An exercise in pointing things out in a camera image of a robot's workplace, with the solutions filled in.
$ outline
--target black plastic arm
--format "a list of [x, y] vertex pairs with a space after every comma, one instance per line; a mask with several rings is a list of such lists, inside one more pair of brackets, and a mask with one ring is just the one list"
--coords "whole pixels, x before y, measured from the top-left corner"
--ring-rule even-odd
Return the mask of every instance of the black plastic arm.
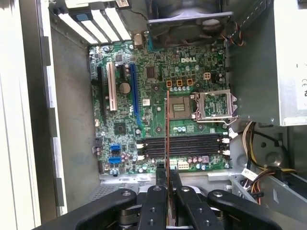
[[206, 202], [202, 202], [193, 188], [178, 187], [176, 194], [186, 210], [195, 230], [223, 230], [223, 226]]
[[165, 230], [167, 216], [167, 189], [151, 186], [143, 203], [137, 230]]
[[108, 222], [110, 214], [118, 215], [118, 211], [136, 203], [136, 193], [129, 189], [119, 189], [87, 205], [73, 210], [59, 218], [43, 224], [35, 230], [76, 230], [86, 229], [86, 225], [101, 226]]
[[307, 225], [304, 223], [224, 190], [213, 190], [208, 193], [207, 198], [210, 206], [226, 211], [240, 219], [241, 222], [245, 223], [244, 225], [250, 226], [250, 229], [307, 229]]

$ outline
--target motherboard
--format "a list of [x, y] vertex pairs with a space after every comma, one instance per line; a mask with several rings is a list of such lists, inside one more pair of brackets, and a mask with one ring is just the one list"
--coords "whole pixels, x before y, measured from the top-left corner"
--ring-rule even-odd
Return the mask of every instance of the motherboard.
[[194, 115], [200, 108], [207, 117], [227, 114], [226, 95], [206, 93], [227, 90], [222, 42], [153, 50], [143, 37], [137, 45], [93, 46], [89, 56], [100, 173], [154, 173], [165, 161], [166, 92], [170, 169], [231, 167], [226, 123]]

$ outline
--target green circuit board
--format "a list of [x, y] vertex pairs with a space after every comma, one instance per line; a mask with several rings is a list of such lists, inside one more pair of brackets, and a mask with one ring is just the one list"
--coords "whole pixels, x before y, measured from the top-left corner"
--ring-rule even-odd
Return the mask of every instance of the green circuit board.
[[[187, 46], [169, 49], [149, 50], [147, 42], [143, 47], [134, 47], [133, 42], [117, 43], [109, 46], [93, 46], [89, 50], [92, 81], [92, 96], [98, 160], [103, 163], [104, 173], [117, 169], [118, 173], [154, 173], [156, 164], [163, 157], [138, 155], [137, 141], [143, 138], [165, 137], [165, 98], [170, 93], [170, 136], [224, 134], [228, 128], [223, 123], [197, 123], [191, 119], [195, 102], [193, 92], [210, 92], [227, 89], [224, 70], [223, 43], [208, 46]], [[107, 63], [116, 68], [117, 110], [110, 111], [108, 98]], [[133, 107], [133, 86], [130, 64], [136, 66], [138, 88], [138, 118]], [[97, 67], [102, 70], [104, 95], [101, 95], [101, 82]], [[206, 115], [223, 115], [227, 112], [224, 95], [206, 97]], [[111, 164], [110, 147], [121, 146], [121, 162]], [[178, 162], [188, 161], [188, 155], [171, 157], [175, 168]], [[182, 168], [187, 172], [224, 169], [229, 163], [221, 153], [211, 154], [206, 163], [198, 161]]]

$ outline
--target blue sata port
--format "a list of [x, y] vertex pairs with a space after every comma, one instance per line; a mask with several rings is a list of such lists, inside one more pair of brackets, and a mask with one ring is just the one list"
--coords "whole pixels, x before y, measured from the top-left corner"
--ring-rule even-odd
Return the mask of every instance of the blue sata port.
[[110, 157], [108, 160], [110, 164], [118, 164], [121, 162], [120, 157]]
[[120, 150], [120, 145], [119, 144], [113, 144], [113, 145], [110, 146], [110, 150], [111, 151]]

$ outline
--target dell logo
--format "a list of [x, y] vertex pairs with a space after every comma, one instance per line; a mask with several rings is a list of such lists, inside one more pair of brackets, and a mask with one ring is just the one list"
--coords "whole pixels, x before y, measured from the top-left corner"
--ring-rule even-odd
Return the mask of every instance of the dell logo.
[[196, 62], [196, 59], [195, 57], [182, 58], [181, 63], [184, 63], [184, 62]]

